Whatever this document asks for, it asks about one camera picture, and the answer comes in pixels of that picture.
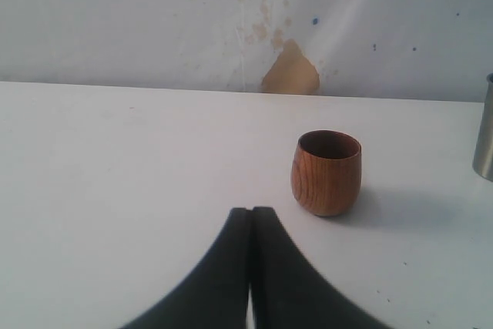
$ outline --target metal cylinder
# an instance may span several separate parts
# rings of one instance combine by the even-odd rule
[[[486,79],[488,92],[472,167],[479,175],[493,181],[493,73]]]

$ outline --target wooden cup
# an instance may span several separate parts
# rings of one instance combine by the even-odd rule
[[[361,188],[361,145],[335,131],[312,131],[298,140],[291,170],[298,203],[317,216],[349,210]]]

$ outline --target wood grain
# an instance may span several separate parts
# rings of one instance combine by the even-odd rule
[[[361,145],[343,133],[315,131],[300,137],[291,170],[298,203],[318,216],[349,210],[361,188]]]

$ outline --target cup rim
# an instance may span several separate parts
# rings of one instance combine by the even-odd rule
[[[355,154],[353,154],[352,156],[348,156],[348,157],[344,157],[344,158],[327,158],[327,157],[320,157],[320,156],[317,156],[316,154],[313,154],[313,153],[310,153],[308,152],[306,149],[304,149],[302,146],[301,146],[301,140],[303,140],[304,138],[306,138],[307,136],[309,135],[313,135],[313,134],[316,134],[316,133],[331,133],[331,134],[335,134],[337,136],[344,136],[348,139],[350,139],[354,144],[356,144],[357,146],[357,151]],[[318,159],[323,159],[323,160],[326,160],[326,161],[345,161],[345,160],[348,160],[348,159],[351,159],[351,158],[354,158],[354,157],[357,157],[357,156],[360,156],[361,155],[361,144],[360,142],[358,142],[353,136],[349,135],[349,134],[346,134],[346,133],[342,133],[340,131],[334,131],[334,130],[313,130],[313,131],[309,131],[307,133],[304,133],[302,136],[300,136],[300,138],[298,139],[298,147],[306,154],[309,154],[310,156],[313,156],[313,157],[316,157]]]

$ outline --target white tabletop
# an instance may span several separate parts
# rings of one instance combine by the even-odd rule
[[[118,327],[176,286],[232,207],[272,206],[308,260],[396,329],[493,323],[482,105],[0,82],[0,327]],[[363,146],[348,215],[290,190],[297,138]]]

